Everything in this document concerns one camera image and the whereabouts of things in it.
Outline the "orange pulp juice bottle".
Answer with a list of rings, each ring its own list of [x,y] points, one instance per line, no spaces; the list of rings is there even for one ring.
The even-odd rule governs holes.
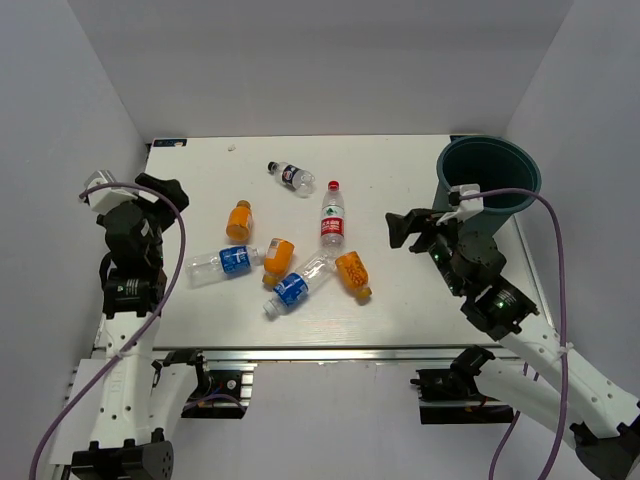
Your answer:
[[[358,301],[368,301],[372,295],[369,275],[356,251],[339,256],[335,260],[338,275],[345,289]]]

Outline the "clear bottle red label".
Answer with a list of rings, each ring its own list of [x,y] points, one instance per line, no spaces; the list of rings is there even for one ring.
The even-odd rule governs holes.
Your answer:
[[[345,238],[345,206],[340,184],[337,180],[328,182],[322,201],[320,220],[320,240],[325,248],[340,250]]]

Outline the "clear bottle blue label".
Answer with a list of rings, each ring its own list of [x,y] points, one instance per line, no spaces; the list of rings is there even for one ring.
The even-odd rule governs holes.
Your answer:
[[[265,252],[247,245],[230,246],[190,258],[185,275],[191,288],[200,288],[247,274],[261,266]]]
[[[263,305],[266,316],[276,319],[295,310],[335,274],[335,260],[334,252],[321,249],[285,276]]]

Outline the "clear bottle black cap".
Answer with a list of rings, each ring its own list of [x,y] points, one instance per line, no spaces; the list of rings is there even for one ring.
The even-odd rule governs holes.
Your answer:
[[[278,183],[299,197],[309,197],[315,190],[315,177],[308,170],[290,163],[274,161],[268,163],[267,170]]]

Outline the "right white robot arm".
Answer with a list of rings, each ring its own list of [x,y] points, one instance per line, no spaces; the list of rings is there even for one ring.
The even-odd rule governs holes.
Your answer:
[[[448,371],[420,371],[413,383],[422,398],[499,400],[562,439],[599,479],[626,479],[639,464],[639,400],[606,378],[560,339],[536,304],[502,275],[506,264],[493,237],[466,232],[441,211],[413,209],[388,213],[391,248],[410,246],[433,260],[449,291],[463,298],[461,311],[479,331],[516,354],[547,383],[511,369],[480,346],[466,348]]]

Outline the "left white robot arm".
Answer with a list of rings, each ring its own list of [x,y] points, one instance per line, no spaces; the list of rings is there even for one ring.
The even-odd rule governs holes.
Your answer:
[[[156,199],[117,186],[107,170],[85,183],[84,200],[97,213],[108,248],[99,270],[107,346],[96,422],[87,447],[72,455],[71,472],[79,479],[168,479],[173,473],[169,429],[153,423],[162,366],[152,350],[170,283],[162,235],[189,199],[176,180],[141,174],[134,183]]]

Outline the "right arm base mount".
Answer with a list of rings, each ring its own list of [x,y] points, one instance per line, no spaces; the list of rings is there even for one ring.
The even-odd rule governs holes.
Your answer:
[[[422,425],[508,424],[514,410],[476,386],[480,367],[495,355],[480,346],[465,349],[448,368],[416,371],[410,380],[419,398]]]

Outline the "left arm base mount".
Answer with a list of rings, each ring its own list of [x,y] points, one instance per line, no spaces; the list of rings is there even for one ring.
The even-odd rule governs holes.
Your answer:
[[[181,414],[187,419],[242,419],[248,409],[249,372],[232,366],[212,366],[201,349],[172,350],[151,363],[154,369],[152,391],[155,392],[174,374],[169,368],[186,365],[196,380],[192,393],[185,399]]]

